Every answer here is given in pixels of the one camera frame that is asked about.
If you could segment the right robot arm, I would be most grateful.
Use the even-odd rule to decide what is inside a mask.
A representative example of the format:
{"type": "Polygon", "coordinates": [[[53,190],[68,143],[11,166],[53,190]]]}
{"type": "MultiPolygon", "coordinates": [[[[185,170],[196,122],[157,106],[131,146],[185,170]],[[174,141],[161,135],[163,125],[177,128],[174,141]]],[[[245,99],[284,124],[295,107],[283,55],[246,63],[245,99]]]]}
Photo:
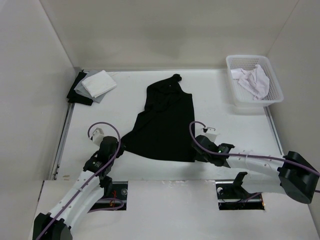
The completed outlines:
{"type": "Polygon", "coordinates": [[[241,203],[261,193],[287,195],[302,204],[313,200],[320,174],[297,152],[261,156],[240,151],[233,144],[217,145],[205,135],[193,137],[192,147],[197,161],[238,170],[232,183],[218,185],[221,200],[235,199],[241,203]]]}

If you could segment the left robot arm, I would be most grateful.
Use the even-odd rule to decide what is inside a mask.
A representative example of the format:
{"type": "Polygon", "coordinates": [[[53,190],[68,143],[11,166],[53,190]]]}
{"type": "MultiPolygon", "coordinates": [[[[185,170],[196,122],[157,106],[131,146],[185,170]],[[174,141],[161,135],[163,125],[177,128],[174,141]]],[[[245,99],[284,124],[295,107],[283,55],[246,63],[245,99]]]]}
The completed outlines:
{"type": "Polygon", "coordinates": [[[108,176],[115,159],[123,154],[118,139],[102,138],[96,151],[84,164],[67,194],[48,213],[39,213],[33,222],[33,240],[71,240],[76,225],[100,199],[112,195],[113,180],[108,176]]]}

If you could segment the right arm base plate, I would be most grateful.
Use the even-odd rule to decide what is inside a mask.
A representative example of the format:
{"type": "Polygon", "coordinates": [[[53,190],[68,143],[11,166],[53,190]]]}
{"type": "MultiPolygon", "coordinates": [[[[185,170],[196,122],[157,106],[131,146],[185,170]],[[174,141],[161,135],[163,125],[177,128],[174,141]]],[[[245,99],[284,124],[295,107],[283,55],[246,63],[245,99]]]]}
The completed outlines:
{"type": "Polygon", "coordinates": [[[265,210],[260,192],[248,193],[232,181],[216,181],[218,208],[221,211],[265,210]]]}

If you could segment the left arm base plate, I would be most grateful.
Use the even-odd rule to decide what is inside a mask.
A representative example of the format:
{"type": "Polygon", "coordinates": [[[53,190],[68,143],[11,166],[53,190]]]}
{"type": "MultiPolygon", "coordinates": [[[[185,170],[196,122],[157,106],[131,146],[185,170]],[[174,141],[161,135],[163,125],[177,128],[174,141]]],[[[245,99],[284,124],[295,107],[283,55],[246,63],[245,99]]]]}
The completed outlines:
{"type": "Polygon", "coordinates": [[[90,208],[89,212],[95,211],[125,211],[127,209],[129,184],[127,181],[116,181],[112,188],[90,208]]]}

